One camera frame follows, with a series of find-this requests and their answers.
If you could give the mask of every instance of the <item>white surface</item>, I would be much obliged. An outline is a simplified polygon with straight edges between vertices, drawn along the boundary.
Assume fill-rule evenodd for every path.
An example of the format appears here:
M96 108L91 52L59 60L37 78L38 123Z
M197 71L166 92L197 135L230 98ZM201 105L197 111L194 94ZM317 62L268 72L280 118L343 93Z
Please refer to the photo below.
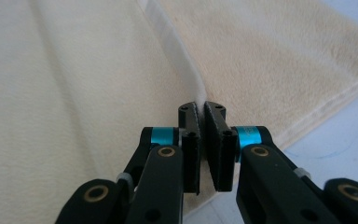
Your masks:
M324 1L358 22L358 1ZM297 166L310 172L319 188L331 178L358 181L358 98L284 153ZM235 201L237 186L186 216L184 223L242 223Z

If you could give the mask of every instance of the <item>brass ring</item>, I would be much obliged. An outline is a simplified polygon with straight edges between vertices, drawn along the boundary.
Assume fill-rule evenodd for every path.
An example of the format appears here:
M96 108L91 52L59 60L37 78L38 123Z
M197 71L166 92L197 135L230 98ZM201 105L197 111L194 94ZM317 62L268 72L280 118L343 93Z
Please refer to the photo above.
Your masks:
M266 150L263 147L252 147L251 151L257 155L257 156L261 156L261 157L265 157L269 154L269 151Z
M353 194L349 193L348 192L349 189L354 190L354 193ZM347 198L350 198L350 199L358 202L358 188L357 187L350 185L350 184L341 184L341 185L338 185L338 190L343 195L345 195Z
M84 201L88 203L96 203L106 197L109 188L105 185L96 185L89 188L84 194Z
M158 150L158 154L162 157L171 157L175 154L175 149L171 147L162 147Z

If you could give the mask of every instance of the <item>blue band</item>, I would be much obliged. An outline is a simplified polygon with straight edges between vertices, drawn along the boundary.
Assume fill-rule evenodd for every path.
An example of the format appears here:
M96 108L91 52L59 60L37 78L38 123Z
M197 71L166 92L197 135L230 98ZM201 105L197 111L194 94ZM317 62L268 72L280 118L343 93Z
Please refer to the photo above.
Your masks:
M237 129L238 138L240 139L240 156L237 162L241 162L243 148L251 144L260 144L261 135L255 126L237 126L235 128Z
M153 128L151 144L173 145L173 128Z

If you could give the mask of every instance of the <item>towel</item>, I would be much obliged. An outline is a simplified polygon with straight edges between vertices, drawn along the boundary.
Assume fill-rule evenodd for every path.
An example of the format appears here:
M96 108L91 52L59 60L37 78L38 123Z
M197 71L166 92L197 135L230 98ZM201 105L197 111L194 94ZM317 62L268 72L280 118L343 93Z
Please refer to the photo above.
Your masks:
M358 26L318 2L0 1L0 223L54 222L184 103L284 148L356 95Z

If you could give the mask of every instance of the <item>fabric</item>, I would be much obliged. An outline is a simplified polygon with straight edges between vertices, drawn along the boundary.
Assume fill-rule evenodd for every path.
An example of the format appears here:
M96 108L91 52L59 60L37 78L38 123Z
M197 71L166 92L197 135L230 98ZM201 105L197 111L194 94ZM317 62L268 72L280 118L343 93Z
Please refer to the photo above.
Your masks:
M284 149L356 95L358 26L316 1L0 1L0 223L54 222L184 103Z

